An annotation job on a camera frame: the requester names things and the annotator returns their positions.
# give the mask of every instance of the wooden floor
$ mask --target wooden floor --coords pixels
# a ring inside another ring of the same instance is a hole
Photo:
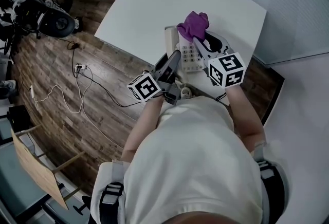
[[[136,75],[151,67],[127,53],[104,44],[94,34],[114,0],[74,0],[70,14],[82,16],[84,31],[67,37],[80,44],[75,50],[75,63],[87,64],[94,80],[106,87],[123,105],[134,103],[126,88]],[[37,111],[28,88],[33,85],[35,97],[41,100],[58,84],[69,107],[77,111],[81,100],[71,70],[72,50],[67,43],[34,34],[24,37],[19,53],[14,56],[12,78],[23,82],[16,104],[24,104],[34,124],[42,123],[33,136],[55,165],[67,161],[81,151],[86,155],[64,170],[76,185],[86,183],[84,191],[91,194],[99,165],[120,157],[121,149],[107,140],[85,117],[70,113],[63,102],[62,93],[55,88],[48,100],[39,103]],[[90,80],[78,78],[82,91]],[[278,77],[252,60],[242,85],[247,97],[262,118],[278,87]],[[113,103],[106,92],[93,83],[85,94],[85,111],[108,137],[123,146],[143,108],[137,104],[121,108]]]

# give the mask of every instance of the black strap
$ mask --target black strap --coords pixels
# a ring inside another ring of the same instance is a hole
[[[118,186],[119,191],[109,191],[108,189],[115,189]],[[108,184],[102,193],[99,203],[99,216],[102,224],[118,224],[118,209],[119,209],[119,197],[123,192],[123,184],[120,182],[113,182]],[[117,200],[114,204],[103,203],[105,195],[117,196]]]
[[[263,178],[262,181],[265,185],[265,189],[268,196],[270,216],[268,224],[275,224],[284,211],[285,204],[285,190],[282,178],[277,168],[269,163],[260,167],[261,171],[271,170],[273,175],[268,178]]]

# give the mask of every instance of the wall outlet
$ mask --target wall outlet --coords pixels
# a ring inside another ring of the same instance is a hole
[[[31,87],[30,87],[30,93],[31,93],[31,97],[32,97],[32,99],[34,99],[34,90],[33,90],[33,85],[31,85]]]
[[[80,70],[85,70],[87,67],[87,64],[76,64],[74,67],[74,72],[78,73]]]

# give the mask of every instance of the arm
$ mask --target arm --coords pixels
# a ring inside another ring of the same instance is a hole
[[[124,145],[121,161],[131,162],[139,145],[146,136],[155,130],[164,99],[163,96],[160,96],[148,100]]]
[[[257,142],[265,141],[262,122],[240,86],[226,89],[236,129],[246,148],[252,152]]]

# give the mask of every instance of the chair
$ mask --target chair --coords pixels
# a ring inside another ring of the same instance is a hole
[[[73,192],[63,197],[58,187],[55,174],[60,172],[60,170],[64,169],[74,161],[76,161],[82,155],[84,155],[85,151],[80,152],[70,160],[55,168],[54,170],[49,169],[39,160],[39,158],[44,154],[39,156],[32,154],[30,150],[24,145],[24,143],[19,139],[21,135],[32,132],[40,126],[41,125],[37,125],[31,129],[27,129],[16,134],[13,130],[11,130],[19,162],[22,165],[23,169],[30,175],[30,177],[37,183],[37,185],[43,191],[49,194],[63,208],[68,209],[65,201],[72,197],[76,192],[78,192],[81,187],[75,189]]]

